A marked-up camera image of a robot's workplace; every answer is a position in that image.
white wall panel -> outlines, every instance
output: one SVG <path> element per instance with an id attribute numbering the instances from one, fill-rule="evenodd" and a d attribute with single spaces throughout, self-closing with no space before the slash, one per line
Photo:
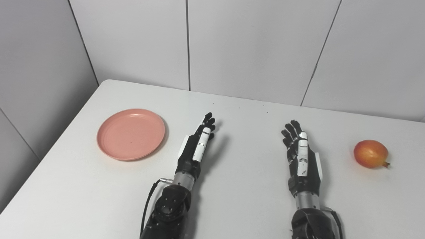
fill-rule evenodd
<path id="1" fill-rule="evenodd" d="M 193 91 L 300 105 L 339 0 L 189 0 Z"/>
<path id="2" fill-rule="evenodd" d="M 0 2 L 0 107 L 43 158 L 97 88 L 66 0 Z"/>
<path id="3" fill-rule="evenodd" d="M 39 162 L 0 111 L 0 213 Z"/>
<path id="4" fill-rule="evenodd" d="M 303 106 L 420 121 L 423 1 L 343 0 Z"/>
<path id="5" fill-rule="evenodd" d="M 188 89 L 185 0 L 70 0 L 99 82 Z"/>

white table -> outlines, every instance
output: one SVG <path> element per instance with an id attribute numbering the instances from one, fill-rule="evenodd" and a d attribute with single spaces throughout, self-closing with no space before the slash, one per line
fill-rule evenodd
<path id="1" fill-rule="evenodd" d="M 128 108 L 159 114 L 167 135 L 154 154 L 121 162 L 98 149 L 96 133 Z M 173 177 L 184 136 L 209 111 L 218 130 L 193 188 L 186 239 L 290 238 L 295 200 L 280 131 L 292 119 L 321 154 L 321 202 L 339 213 L 346 238 L 425 234 L 424 123 L 107 80 L 0 215 L 0 238 L 138 238 L 152 183 Z M 363 139 L 388 148 L 391 169 L 354 161 L 353 147 Z"/>

robotic arm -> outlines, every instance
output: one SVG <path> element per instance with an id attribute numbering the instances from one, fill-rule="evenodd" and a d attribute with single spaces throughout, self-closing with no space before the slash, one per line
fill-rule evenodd
<path id="1" fill-rule="evenodd" d="M 320 207 L 322 168 L 319 154 L 310 149 L 307 133 L 292 120 L 282 130 L 291 174 L 289 190 L 295 198 L 297 211 L 292 218 L 292 239 L 343 239 L 335 211 Z"/>
<path id="2" fill-rule="evenodd" d="M 185 137 L 179 153 L 174 179 L 158 180 L 158 182 L 162 181 L 171 185 L 162 190 L 162 195 L 156 201 L 146 227 L 141 230 L 140 239 L 183 238 L 186 229 L 187 212 L 190 208 L 190 191 L 201 173 L 200 163 L 207 143 L 214 137 L 212 131 L 215 129 L 215 119 L 212 116 L 211 112 L 206 114 L 196 132 L 191 136 Z M 155 187 L 152 187 L 148 201 L 154 189 Z"/>

pomegranate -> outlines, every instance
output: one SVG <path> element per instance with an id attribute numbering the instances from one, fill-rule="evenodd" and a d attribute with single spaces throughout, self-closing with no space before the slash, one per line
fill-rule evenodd
<path id="1" fill-rule="evenodd" d="M 385 160 L 388 157 L 387 148 L 380 142 L 372 139 L 363 140 L 354 147 L 354 158 L 366 168 L 377 168 L 390 165 Z"/>

fruit stem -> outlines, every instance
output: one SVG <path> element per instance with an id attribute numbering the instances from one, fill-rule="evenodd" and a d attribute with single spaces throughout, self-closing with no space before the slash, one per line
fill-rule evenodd
<path id="1" fill-rule="evenodd" d="M 390 163 L 388 163 L 388 162 L 384 162 L 383 164 L 382 164 L 382 166 L 384 166 L 384 167 L 386 167 L 386 168 L 388 168 L 388 166 L 390 165 Z"/>

